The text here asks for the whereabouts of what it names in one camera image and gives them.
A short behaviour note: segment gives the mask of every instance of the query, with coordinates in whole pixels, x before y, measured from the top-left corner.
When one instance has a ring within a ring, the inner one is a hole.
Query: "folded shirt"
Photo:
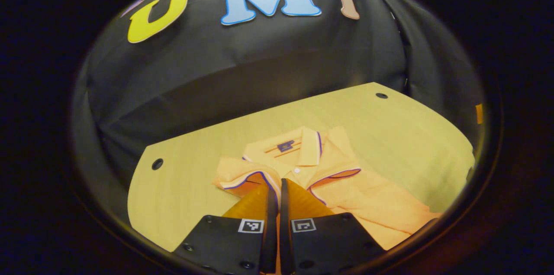
[[[387,250],[441,215],[374,170],[362,169],[340,126],[326,132],[300,127],[248,144],[241,159],[221,158],[213,184],[241,197],[267,184],[280,202],[282,178],[334,213],[352,213]]]

